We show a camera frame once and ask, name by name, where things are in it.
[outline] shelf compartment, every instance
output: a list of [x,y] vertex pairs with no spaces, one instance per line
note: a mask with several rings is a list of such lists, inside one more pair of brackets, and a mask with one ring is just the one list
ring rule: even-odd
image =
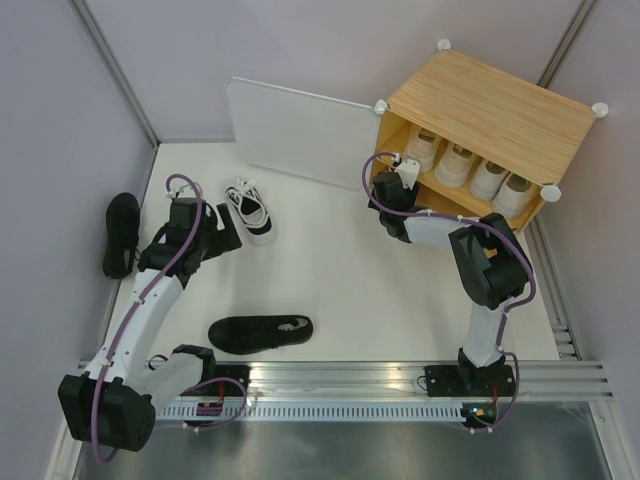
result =
[[[407,142],[409,141],[410,131],[411,122],[405,120],[399,128],[390,137],[388,137],[388,140],[384,144],[380,145],[378,150],[384,152],[403,153]],[[476,162],[469,173],[467,181],[462,187],[449,188],[436,181],[434,176],[435,168],[442,158],[442,154],[445,149],[446,142],[442,142],[436,155],[436,161],[434,162],[431,170],[418,175],[418,183],[422,185],[422,188],[419,195],[420,202],[416,203],[421,206],[428,206],[435,211],[454,215],[468,216],[469,214],[473,214],[483,217],[493,212],[490,201],[479,199],[471,194],[470,185],[479,162]],[[383,157],[378,160],[378,163],[385,165],[386,167],[392,166],[392,160],[389,157]],[[378,165],[374,168],[373,172],[377,173],[382,169],[383,167]],[[431,190],[433,193],[437,194],[437,196],[429,192],[423,192],[424,188]],[[520,216],[507,219],[511,228],[518,231],[522,230],[528,221],[533,218],[540,206],[541,204],[539,204],[539,202],[533,201],[529,208],[527,208],[527,210],[525,210]]]

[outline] white panel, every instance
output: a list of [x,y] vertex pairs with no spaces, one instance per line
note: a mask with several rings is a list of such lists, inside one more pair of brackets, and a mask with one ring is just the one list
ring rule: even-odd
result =
[[232,136],[225,84],[387,98],[436,42],[535,82],[578,0],[87,0],[163,141]]
[[233,131],[251,165],[357,190],[375,151],[372,107],[234,78],[227,85]]
[[[471,300],[450,249],[391,238],[364,192],[247,165],[233,144],[163,144],[142,209],[140,248],[169,215],[165,180],[190,175],[206,200],[224,201],[235,176],[255,178],[278,236],[203,263],[163,324],[152,353],[181,343],[210,345],[207,330],[232,315],[308,315],[303,345],[218,360],[455,360],[467,334]],[[121,315],[133,279],[123,280]],[[541,297],[509,316],[505,349],[522,360],[558,359]]]
[[609,104],[571,163],[544,227],[583,356],[603,361],[640,453],[640,3],[599,2],[551,89]]

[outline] white wall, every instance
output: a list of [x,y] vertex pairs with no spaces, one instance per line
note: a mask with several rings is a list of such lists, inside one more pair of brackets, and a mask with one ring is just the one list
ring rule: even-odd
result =
[[5,2],[0,65],[0,477],[35,480],[97,348],[105,208],[153,152],[66,1]]
[[373,105],[449,38],[536,81],[578,0],[88,0],[163,141],[232,137],[232,76]]
[[599,2],[551,89],[607,102],[543,212],[580,346],[607,368],[640,453],[640,3]]

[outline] black slip-on shoe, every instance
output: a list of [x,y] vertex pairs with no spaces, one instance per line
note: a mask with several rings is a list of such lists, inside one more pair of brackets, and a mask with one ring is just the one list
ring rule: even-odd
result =
[[138,246],[140,206],[130,193],[120,193],[107,207],[107,249],[102,260],[102,271],[111,279],[119,280],[133,271]]
[[304,343],[313,323],[304,315],[227,317],[209,327],[214,347],[233,355],[250,355],[270,348]]

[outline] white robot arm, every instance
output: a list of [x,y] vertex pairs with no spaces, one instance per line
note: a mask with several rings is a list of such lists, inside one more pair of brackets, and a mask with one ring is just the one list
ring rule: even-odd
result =
[[[376,175],[369,206],[380,212],[380,223],[392,237],[406,243],[450,248],[472,300],[469,330],[458,352],[457,366],[425,368],[429,396],[492,396],[494,388],[500,396],[512,395],[513,373],[505,365],[500,344],[507,306],[523,293],[529,281],[522,263],[530,270],[529,260],[507,221],[497,213],[467,218],[463,225],[454,216],[443,218],[414,207],[418,186],[402,178],[402,168],[398,170]],[[498,232],[502,239],[488,231]],[[503,243],[505,240],[511,248]]]
[[[124,310],[128,313],[115,327],[124,322],[126,315],[131,315],[135,303],[139,305],[128,320],[115,354],[108,359],[107,354],[117,335],[116,328],[82,375],[66,375],[60,383],[58,397],[71,435],[76,440],[91,441],[94,391],[105,365],[109,368],[106,374],[103,373],[105,377],[97,404],[98,443],[134,452],[149,439],[156,411],[161,411],[189,387],[215,376],[216,362],[213,350],[209,348],[180,345],[155,369],[147,362],[167,313],[200,264],[242,246],[225,204],[215,209],[206,204],[209,214],[202,214],[195,228],[196,202],[195,198],[175,198],[171,203],[169,222],[140,254],[139,273]],[[191,243],[178,256],[192,231],[195,234]],[[141,292],[163,270],[166,270],[164,276],[140,300]]]

